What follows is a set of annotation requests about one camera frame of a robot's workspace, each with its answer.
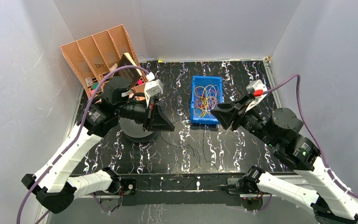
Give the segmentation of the grey cable spool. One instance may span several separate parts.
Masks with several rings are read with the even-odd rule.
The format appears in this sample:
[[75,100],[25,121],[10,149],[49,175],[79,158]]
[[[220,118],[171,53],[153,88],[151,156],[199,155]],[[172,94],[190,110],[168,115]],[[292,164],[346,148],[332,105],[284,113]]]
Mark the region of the grey cable spool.
[[143,130],[142,124],[135,123],[134,120],[120,118],[119,126],[124,133],[124,136],[135,143],[146,143],[155,139],[159,132],[151,132]]

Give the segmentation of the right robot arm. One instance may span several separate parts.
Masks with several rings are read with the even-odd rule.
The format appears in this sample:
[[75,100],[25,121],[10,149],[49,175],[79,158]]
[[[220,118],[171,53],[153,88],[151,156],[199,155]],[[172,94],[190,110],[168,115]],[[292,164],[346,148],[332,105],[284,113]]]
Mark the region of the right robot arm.
[[288,108],[278,108],[265,118],[255,107],[256,102],[245,96],[218,104],[211,114],[224,129],[243,127],[267,146],[277,147],[274,156],[300,175],[311,189],[274,177],[255,166],[241,180],[228,184],[227,189],[276,195],[313,214],[320,224],[358,224],[358,196],[341,189],[342,182],[329,175],[319,148],[300,134],[303,122]]

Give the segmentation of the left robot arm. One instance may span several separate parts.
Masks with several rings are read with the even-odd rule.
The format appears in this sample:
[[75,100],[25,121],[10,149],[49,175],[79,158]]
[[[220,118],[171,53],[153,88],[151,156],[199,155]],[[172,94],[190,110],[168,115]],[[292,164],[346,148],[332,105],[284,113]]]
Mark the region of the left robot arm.
[[47,162],[34,174],[26,174],[22,183],[35,195],[36,200],[52,213],[64,211],[77,198],[97,191],[117,194],[124,190],[122,180],[111,168],[72,177],[71,174],[83,157],[121,118],[133,120],[149,132],[174,130],[173,123],[162,112],[158,95],[163,91],[160,80],[145,84],[140,96],[130,87],[125,77],[112,77],[103,91],[89,100],[83,116],[68,138]]

